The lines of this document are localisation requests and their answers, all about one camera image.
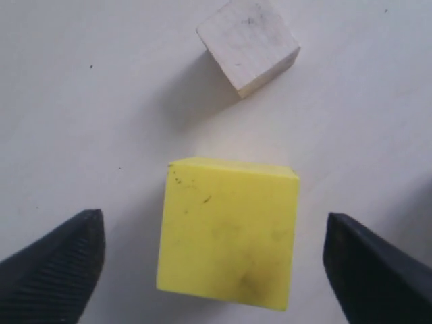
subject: cube top face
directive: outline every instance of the cube top face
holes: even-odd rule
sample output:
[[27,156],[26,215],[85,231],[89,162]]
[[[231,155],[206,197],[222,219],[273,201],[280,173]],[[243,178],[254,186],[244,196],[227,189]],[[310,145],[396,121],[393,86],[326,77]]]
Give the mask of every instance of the cube top face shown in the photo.
[[300,51],[269,0],[231,0],[196,31],[241,97],[289,68]]
[[285,167],[202,158],[172,163],[157,287],[285,310],[298,189],[298,177]]

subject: white table surface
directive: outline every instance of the white table surface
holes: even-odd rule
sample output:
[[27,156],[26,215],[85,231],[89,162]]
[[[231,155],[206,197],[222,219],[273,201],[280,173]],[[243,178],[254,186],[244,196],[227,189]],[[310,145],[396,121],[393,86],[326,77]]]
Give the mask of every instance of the white table surface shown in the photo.
[[[0,1],[0,258],[102,208],[81,323],[105,324],[345,323],[329,211],[431,265],[432,1],[274,2],[302,51],[239,101],[194,31],[224,0]],[[192,155],[300,174],[287,312],[156,291],[167,164]]]

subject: yellow foam block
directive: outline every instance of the yellow foam block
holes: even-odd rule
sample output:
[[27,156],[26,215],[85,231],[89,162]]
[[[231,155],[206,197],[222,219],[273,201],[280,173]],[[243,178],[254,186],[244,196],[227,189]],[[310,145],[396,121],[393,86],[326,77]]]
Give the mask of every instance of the yellow foam block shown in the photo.
[[287,167],[198,157],[171,163],[157,287],[285,310],[298,190]]

